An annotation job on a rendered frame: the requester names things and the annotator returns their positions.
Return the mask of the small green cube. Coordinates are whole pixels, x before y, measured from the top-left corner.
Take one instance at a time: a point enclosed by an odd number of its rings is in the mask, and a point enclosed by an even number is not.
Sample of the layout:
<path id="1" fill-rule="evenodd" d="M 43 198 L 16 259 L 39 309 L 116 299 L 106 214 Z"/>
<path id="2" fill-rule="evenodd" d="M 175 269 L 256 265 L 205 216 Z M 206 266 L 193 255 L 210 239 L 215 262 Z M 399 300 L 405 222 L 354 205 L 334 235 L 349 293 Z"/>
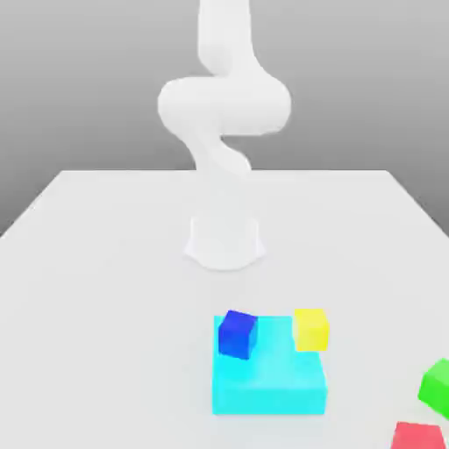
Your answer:
<path id="1" fill-rule="evenodd" d="M 442 358 L 423 375 L 418 399 L 449 420 L 449 360 Z"/>

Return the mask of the small red cube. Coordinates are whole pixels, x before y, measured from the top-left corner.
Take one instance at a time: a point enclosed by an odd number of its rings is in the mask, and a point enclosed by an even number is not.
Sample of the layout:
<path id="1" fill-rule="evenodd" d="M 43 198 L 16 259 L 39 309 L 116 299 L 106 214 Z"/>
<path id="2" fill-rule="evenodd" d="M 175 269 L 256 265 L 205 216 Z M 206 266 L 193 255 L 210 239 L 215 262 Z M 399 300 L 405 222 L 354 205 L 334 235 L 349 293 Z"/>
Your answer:
<path id="1" fill-rule="evenodd" d="M 447 449 L 443 433 L 435 424 L 398 422 L 390 449 Z"/>

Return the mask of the large cyan box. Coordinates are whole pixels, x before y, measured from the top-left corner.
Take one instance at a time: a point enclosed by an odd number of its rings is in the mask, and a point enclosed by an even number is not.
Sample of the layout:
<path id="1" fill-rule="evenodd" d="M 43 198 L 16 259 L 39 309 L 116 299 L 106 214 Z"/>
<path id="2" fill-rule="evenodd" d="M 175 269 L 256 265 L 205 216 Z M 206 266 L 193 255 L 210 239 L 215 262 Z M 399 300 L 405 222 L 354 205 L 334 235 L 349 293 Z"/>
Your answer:
<path id="1" fill-rule="evenodd" d="M 211 410 L 215 415 L 323 415 L 328 386 L 320 355 L 298 352 L 289 316 L 259 317 L 249 360 L 218 351 L 214 317 Z"/>

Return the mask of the small blue cube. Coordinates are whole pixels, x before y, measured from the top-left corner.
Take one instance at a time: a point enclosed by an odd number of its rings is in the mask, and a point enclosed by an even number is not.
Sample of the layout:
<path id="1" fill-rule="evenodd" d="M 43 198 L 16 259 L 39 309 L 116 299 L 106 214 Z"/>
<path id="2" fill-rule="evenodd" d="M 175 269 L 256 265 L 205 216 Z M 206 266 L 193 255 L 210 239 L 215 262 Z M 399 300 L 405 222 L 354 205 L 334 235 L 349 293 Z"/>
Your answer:
<path id="1" fill-rule="evenodd" d="M 258 338 L 259 318 L 228 310 L 218 327 L 218 351 L 226 356 L 249 360 Z"/>

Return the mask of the small yellow cube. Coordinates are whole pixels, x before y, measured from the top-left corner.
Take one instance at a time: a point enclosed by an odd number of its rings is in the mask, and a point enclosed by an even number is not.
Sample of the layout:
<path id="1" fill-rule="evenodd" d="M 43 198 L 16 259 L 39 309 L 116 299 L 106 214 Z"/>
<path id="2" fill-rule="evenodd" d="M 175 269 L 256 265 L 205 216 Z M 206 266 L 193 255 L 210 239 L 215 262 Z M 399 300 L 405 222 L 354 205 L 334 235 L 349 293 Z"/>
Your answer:
<path id="1" fill-rule="evenodd" d="M 330 324 L 323 309 L 295 309 L 292 333 L 298 352 L 324 352 L 328 348 Z"/>

